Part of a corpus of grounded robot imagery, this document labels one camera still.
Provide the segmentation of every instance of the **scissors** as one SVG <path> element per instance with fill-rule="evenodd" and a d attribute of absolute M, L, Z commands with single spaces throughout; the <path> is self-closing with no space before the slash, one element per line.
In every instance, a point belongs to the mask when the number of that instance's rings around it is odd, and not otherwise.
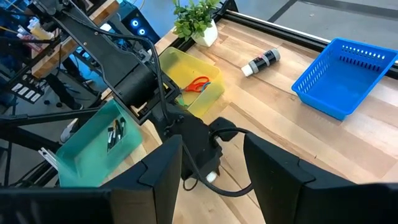
<path fill-rule="evenodd" d="M 201 93 L 207 85 L 210 84 L 210 79 L 208 77 L 202 76 L 194 79 L 187 87 L 181 89 L 182 91 L 193 91 L 196 93 Z"/>

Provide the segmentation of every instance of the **marker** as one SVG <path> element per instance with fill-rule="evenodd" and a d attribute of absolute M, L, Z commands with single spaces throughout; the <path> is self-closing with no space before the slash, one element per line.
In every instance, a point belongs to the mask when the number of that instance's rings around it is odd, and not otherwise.
<path fill-rule="evenodd" d="M 123 136 L 124 135 L 124 125 L 126 124 L 126 120 L 124 118 L 120 118 L 120 123 L 122 124 L 120 134 L 121 134 L 121 136 Z"/>
<path fill-rule="evenodd" d="M 108 152 L 112 148 L 113 127 L 108 128 Z"/>
<path fill-rule="evenodd" d="M 112 132 L 112 140 L 111 140 L 112 147 L 116 144 L 116 122 L 113 121 L 113 132 Z"/>
<path fill-rule="evenodd" d="M 266 67 L 269 67 L 273 63 L 279 61 L 279 59 L 279 51 L 277 49 L 272 49 L 253 59 L 251 62 L 249 62 L 249 64 L 241 68 L 241 70 L 244 73 L 244 76 L 248 77 L 252 74 L 260 72 Z"/>
<path fill-rule="evenodd" d="M 116 131 L 118 132 L 118 141 L 120 141 L 120 139 L 122 139 L 122 130 L 118 120 L 116 120 Z"/>

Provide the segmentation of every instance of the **yellow bin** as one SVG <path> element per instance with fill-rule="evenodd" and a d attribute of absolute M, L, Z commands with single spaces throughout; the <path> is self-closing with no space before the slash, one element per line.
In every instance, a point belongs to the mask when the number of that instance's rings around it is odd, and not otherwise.
<path fill-rule="evenodd" d="M 180 88 L 187 87 L 194 79 L 201 76 L 210 79 L 211 84 L 201 93 L 182 91 L 183 103 L 187 106 L 187 110 L 196 117 L 201 118 L 223 94 L 223 76 L 216 66 L 192 57 L 174 47 L 167 48 L 159 56 L 159 59 L 163 72 Z"/>

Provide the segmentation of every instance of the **blue plastic basket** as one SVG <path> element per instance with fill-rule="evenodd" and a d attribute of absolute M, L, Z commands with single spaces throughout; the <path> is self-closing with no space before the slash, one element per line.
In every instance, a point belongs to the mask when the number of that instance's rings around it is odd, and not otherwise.
<path fill-rule="evenodd" d="M 395 50 L 335 38 L 292 89 L 304 103 L 343 120 L 386 74 L 397 55 Z"/>

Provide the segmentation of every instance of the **teal bin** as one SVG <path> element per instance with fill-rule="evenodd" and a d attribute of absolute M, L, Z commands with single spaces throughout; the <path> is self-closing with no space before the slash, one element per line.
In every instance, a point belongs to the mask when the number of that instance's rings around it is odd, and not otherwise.
<path fill-rule="evenodd" d="M 126 120 L 124 135 L 108 152 L 108 127 Z M 56 153 L 61 187 L 98 187 L 142 142 L 137 124 L 114 100 L 107 102 Z"/>

